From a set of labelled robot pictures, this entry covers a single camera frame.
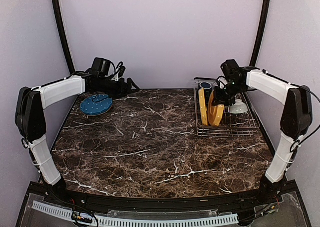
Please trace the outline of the beige bird pattern plate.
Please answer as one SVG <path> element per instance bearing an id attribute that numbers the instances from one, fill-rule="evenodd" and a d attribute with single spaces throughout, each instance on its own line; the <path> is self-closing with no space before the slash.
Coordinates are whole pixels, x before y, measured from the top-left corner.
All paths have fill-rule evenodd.
<path id="1" fill-rule="evenodd" d="M 86 109 L 83 111 L 83 114 L 89 117 L 96 117 L 106 114 L 112 109 L 110 106 L 109 108 L 103 107 L 103 108 L 92 108 L 92 109 Z"/>

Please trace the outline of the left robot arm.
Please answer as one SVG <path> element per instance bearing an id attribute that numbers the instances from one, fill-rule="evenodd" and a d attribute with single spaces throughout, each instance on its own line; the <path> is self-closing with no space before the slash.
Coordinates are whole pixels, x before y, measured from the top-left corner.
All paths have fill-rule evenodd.
<path id="1" fill-rule="evenodd" d="M 105 93 L 113 99 L 120 99 L 139 91 L 140 88 L 131 78 L 114 80 L 94 70 L 77 71 L 69 77 L 43 86 L 21 88 L 15 124 L 22 136 L 22 144 L 29 150 L 43 181 L 51 186 L 64 184 L 47 143 L 46 108 L 87 92 Z"/>

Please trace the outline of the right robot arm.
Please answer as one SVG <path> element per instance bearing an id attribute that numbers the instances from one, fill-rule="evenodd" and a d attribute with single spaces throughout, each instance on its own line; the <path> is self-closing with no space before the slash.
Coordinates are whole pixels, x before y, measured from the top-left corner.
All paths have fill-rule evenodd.
<path id="1" fill-rule="evenodd" d="M 295 85 L 253 66 L 240 67 L 234 60 L 223 63 L 221 70 L 227 83 L 223 87 L 214 87 L 210 106 L 234 105 L 235 96 L 249 89 L 261 91 L 284 106 L 280 142 L 255 192 L 255 200 L 266 204 L 282 187 L 300 145 L 307 139 L 306 134 L 313 122 L 312 93 L 307 86 Z"/>

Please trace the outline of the blue polka dot plate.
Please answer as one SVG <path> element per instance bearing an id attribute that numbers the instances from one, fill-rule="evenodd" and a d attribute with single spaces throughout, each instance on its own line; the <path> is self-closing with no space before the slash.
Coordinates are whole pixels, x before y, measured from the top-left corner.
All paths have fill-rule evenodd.
<path id="1" fill-rule="evenodd" d="M 108 112 L 113 106 L 113 99 L 107 94 L 87 97 L 80 104 L 80 110 L 87 116 L 99 116 Z"/>

